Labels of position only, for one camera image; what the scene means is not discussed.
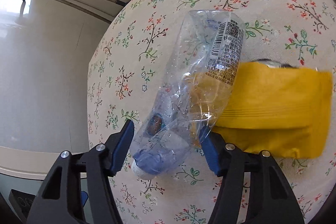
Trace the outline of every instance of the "metal screw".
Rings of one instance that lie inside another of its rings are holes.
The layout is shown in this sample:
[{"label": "metal screw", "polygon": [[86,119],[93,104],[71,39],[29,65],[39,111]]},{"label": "metal screw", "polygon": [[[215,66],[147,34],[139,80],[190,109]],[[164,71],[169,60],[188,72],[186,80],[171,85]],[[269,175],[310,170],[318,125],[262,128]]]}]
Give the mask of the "metal screw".
[{"label": "metal screw", "polygon": [[67,158],[69,156],[69,151],[63,151],[62,153],[61,153],[61,157],[62,158]]},{"label": "metal screw", "polygon": [[225,145],[225,148],[226,148],[227,150],[234,150],[236,147],[235,147],[235,145],[233,145],[232,143],[227,143],[227,144]]},{"label": "metal screw", "polygon": [[105,149],[105,145],[103,145],[103,144],[99,144],[99,145],[96,146],[97,151],[103,151],[104,149]]},{"label": "metal screw", "polygon": [[271,156],[271,153],[268,152],[267,150],[263,150],[263,151],[261,152],[261,154],[262,154],[264,157],[266,157],[266,158],[268,158],[269,156]]}]

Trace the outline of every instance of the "round table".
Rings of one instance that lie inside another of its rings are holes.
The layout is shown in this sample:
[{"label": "round table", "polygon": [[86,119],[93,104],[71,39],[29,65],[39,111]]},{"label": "round table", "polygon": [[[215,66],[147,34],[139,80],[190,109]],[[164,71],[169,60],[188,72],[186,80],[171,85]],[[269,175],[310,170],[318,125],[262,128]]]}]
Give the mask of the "round table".
[{"label": "round table", "polygon": [[[232,11],[246,22],[242,62],[267,58],[336,73],[332,0],[132,0],[112,22],[89,64],[90,147],[119,132],[126,119],[139,129],[152,108],[182,20],[195,9]],[[303,47],[295,47],[297,38],[306,41]],[[336,182],[334,113],[335,96],[329,137],[319,158],[278,159],[306,223]],[[110,179],[124,223],[207,223],[221,178],[209,170],[201,149],[171,174],[150,181],[135,177],[132,161],[128,154],[122,170]],[[245,180],[238,222],[244,221],[248,205],[248,174]]]}]

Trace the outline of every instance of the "blue gripper pad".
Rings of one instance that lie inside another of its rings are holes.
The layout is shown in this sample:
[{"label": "blue gripper pad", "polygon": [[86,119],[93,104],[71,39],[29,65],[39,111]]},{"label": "blue gripper pad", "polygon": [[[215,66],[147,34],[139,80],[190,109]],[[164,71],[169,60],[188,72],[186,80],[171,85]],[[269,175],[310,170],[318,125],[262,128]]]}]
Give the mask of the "blue gripper pad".
[{"label": "blue gripper pad", "polygon": [[121,137],[112,153],[112,165],[110,168],[114,174],[119,172],[124,164],[125,157],[134,136],[134,123],[131,120],[127,120],[120,133],[117,134],[121,134]]},{"label": "blue gripper pad", "polygon": [[203,127],[199,134],[199,141],[201,142],[203,153],[205,159],[207,160],[209,169],[218,176],[221,170],[221,166],[219,164],[219,152],[211,140],[211,134],[213,134],[213,132],[210,132],[210,128],[208,126]]}]

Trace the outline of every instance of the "tablecloth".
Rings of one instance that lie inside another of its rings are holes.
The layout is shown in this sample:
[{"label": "tablecloth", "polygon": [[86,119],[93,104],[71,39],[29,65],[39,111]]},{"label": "tablecloth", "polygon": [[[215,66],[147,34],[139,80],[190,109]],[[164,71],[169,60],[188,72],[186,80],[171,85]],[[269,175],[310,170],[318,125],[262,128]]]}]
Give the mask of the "tablecloth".
[{"label": "tablecloth", "polygon": [[[267,58],[333,71],[336,76],[336,6],[332,0],[132,0],[112,22],[89,64],[90,147],[118,132],[126,119],[139,129],[152,108],[182,20],[194,9],[231,11],[244,20],[242,62]],[[186,52],[185,61],[197,50]],[[323,154],[313,160],[277,159],[306,223],[336,182],[335,98]],[[138,180],[131,163],[128,154],[122,171],[110,179],[124,223],[207,223],[221,178],[209,170],[201,149],[195,149],[171,174],[150,181]],[[246,174],[238,223],[245,219],[248,194]]]}]

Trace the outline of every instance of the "qr code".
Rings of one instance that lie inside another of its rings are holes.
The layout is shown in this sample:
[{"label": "qr code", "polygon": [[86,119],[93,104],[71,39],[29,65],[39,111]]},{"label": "qr code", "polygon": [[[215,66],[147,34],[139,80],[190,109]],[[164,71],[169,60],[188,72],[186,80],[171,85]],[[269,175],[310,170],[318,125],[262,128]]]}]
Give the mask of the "qr code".
[{"label": "qr code", "polygon": [[236,22],[228,22],[225,30],[225,34],[238,38],[239,27]]}]

